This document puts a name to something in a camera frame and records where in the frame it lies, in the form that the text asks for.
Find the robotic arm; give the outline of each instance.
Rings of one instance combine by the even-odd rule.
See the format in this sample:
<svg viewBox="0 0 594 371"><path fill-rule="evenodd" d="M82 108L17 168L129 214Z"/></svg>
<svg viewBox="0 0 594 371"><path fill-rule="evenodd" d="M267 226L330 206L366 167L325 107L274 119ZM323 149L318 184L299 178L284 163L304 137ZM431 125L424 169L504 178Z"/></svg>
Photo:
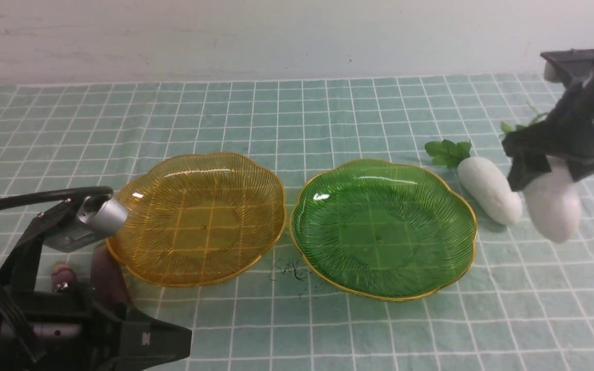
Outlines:
<svg viewBox="0 0 594 371"><path fill-rule="evenodd" d="M547 156L566 160L573 181L594 174L594 50L542 56L566 91L542 122L505 136L502 145L512 157L507 179L515 192L551 171Z"/></svg>
<svg viewBox="0 0 594 371"><path fill-rule="evenodd" d="M0 370L141 371L189 356L191 330L134 306L105 307L90 285L35 291L43 245L73 252L115 234L127 210L109 187L0 199L0 210L59 202L38 214L0 268Z"/></svg>

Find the green glass plate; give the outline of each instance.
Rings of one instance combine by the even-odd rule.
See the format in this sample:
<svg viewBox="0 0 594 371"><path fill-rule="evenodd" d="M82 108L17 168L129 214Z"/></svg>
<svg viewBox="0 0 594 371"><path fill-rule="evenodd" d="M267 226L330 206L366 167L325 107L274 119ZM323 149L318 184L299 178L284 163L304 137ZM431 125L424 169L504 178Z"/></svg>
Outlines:
<svg viewBox="0 0 594 371"><path fill-rule="evenodd" d="M355 160L307 183L290 235L307 264L344 291L417 299L460 279L473 262L476 216L421 167Z"/></svg>

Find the white toy vegetable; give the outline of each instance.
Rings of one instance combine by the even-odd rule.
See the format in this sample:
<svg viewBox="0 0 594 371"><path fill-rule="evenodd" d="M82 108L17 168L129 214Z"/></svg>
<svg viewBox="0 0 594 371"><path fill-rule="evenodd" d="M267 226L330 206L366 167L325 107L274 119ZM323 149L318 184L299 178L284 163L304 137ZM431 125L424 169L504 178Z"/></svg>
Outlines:
<svg viewBox="0 0 594 371"><path fill-rule="evenodd" d="M485 157L469 157L457 167L462 186L481 204L485 213L502 225L515 225L523 208L516 192L510 190L504 174Z"/></svg>
<svg viewBox="0 0 594 371"><path fill-rule="evenodd" d="M471 143L443 140L425 145L435 165L457 167L462 186L481 204L485 213L497 223L514 225L519 222L523 207L519 195L497 165L484 157L469 157Z"/></svg>
<svg viewBox="0 0 594 371"><path fill-rule="evenodd" d="M582 202L564 160L547 157L551 172L524 188L526 209L543 237L562 244L579 229Z"/></svg>

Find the white foam object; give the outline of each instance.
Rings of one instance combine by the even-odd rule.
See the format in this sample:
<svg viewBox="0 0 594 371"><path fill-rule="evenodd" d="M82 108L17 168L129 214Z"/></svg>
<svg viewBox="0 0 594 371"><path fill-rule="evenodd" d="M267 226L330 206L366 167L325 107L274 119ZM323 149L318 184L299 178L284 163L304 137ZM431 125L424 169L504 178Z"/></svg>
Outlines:
<svg viewBox="0 0 594 371"><path fill-rule="evenodd" d="M551 172L524 188L526 209L535 229L548 240L562 244L579 229L582 202L564 160L547 157Z"/></svg>
<svg viewBox="0 0 594 371"><path fill-rule="evenodd" d="M519 222L523 207L504 174L485 157L466 158L457 167L462 186L481 204L485 213L497 223L514 225Z"/></svg>

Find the green leaves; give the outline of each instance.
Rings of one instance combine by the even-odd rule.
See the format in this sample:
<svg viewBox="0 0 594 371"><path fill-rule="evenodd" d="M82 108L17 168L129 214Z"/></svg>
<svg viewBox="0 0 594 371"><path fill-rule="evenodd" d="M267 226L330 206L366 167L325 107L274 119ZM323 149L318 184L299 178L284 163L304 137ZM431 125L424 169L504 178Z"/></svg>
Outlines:
<svg viewBox="0 0 594 371"><path fill-rule="evenodd" d="M505 134L508 134L515 130L507 122L502 121L501 122L501 131L504 132Z"/></svg>
<svg viewBox="0 0 594 371"><path fill-rule="evenodd" d="M453 143L448 139L441 142L427 142L425 151L432 157L432 164L438 166L457 167L465 158L469 158L471 142Z"/></svg>
<svg viewBox="0 0 594 371"><path fill-rule="evenodd" d="M535 123L538 123L542 120L545 119L545 117L547 117L547 115L549 115L549 112L543 112L543 113L538 113L537 109L531 105L529 105L529 107L531 108L531 110L533 110L533 112L537 113L537 115L535 115L535 117L530 120L530 122L526 125L515 125L515 128L513 129L513 127L510 126L510 124L508 124L505 121L501 122L501 131L504 132L504 134L508 134L511 133L513 131L519 131L521 129L526 129L526 127L529 127L530 125L533 125Z"/></svg>

